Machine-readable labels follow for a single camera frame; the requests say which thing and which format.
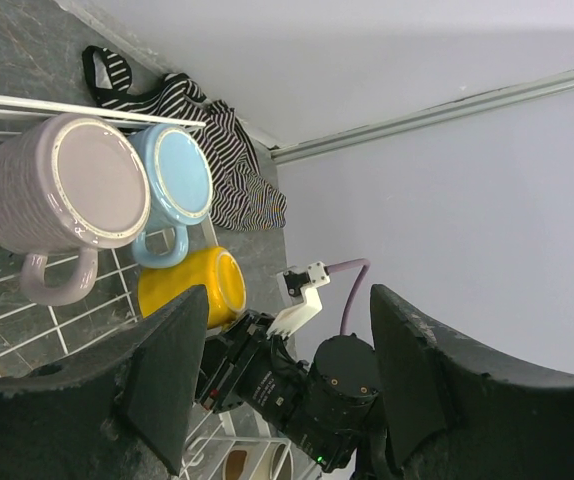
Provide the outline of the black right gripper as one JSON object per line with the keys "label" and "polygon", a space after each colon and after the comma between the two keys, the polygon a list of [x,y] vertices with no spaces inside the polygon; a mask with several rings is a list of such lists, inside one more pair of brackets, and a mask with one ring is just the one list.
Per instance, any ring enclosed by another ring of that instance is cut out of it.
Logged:
{"label": "black right gripper", "polygon": [[274,318],[245,311],[221,333],[206,339],[194,400],[212,413],[248,404],[271,425],[286,425],[303,399],[307,368],[294,360]]}

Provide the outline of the yellow plastic cup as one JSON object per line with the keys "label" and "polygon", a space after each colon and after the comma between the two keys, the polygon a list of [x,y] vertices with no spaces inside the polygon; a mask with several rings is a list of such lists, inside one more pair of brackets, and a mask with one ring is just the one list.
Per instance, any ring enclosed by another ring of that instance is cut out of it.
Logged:
{"label": "yellow plastic cup", "polygon": [[225,327],[246,309],[247,289],[242,270],[223,247],[192,252],[170,268],[145,268],[137,284],[137,301],[143,317],[163,307],[191,287],[204,285],[209,313],[207,329]]}

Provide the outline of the lilac textured mug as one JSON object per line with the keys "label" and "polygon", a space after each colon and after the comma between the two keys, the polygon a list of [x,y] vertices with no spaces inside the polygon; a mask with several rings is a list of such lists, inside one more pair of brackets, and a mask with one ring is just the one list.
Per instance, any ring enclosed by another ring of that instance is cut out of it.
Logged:
{"label": "lilac textured mug", "polygon": [[100,251],[143,232],[150,187],[125,135],[61,114],[0,144],[0,246],[23,256],[23,294],[62,306],[93,288]]}

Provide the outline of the light blue textured mug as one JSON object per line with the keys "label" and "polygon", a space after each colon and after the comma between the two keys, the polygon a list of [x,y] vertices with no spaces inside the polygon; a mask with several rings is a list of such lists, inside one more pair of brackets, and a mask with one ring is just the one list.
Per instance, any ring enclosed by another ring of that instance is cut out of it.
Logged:
{"label": "light blue textured mug", "polygon": [[[147,174],[151,209],[146,226],[131,243],[132,255],[146,268],[170,268],[181,263],[189,249],[188,228],[209,214],[214,196],[205,154],[185,130],[159,124],[128,137]],[[174,243],[164,254],[150,251],[149,232],[171,229]]]}

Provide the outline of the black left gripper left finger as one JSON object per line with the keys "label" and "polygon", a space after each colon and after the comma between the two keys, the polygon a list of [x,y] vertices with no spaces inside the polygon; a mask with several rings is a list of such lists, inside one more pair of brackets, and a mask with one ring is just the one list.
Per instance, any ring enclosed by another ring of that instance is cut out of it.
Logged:
{"label": "black left gripper left finger", "polygon": [[0,479],[177,477],[206,337],[206,288],[23,377],[0,378]]}

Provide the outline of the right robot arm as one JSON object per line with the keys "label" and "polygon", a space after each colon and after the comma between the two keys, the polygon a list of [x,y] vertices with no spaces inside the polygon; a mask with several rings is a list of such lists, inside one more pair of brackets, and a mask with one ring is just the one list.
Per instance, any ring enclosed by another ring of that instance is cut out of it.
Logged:
{"label": "right robot arm", "polygon": [[354,460],[355,479],[394,479],[375,350],[356,335],[295,360],[273,319],[253,310],[207,338],[195,400],[220,414],[248,404],[325,473]]}

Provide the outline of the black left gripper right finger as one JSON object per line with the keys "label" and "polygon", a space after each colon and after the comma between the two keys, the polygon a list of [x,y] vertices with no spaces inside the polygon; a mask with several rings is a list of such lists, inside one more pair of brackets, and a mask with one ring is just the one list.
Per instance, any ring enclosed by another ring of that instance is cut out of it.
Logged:
{"label": "black left gripper right finger", "polygon": [[574,479],[574,374],[512,357],[383,285],[371,330],[396,479]]}

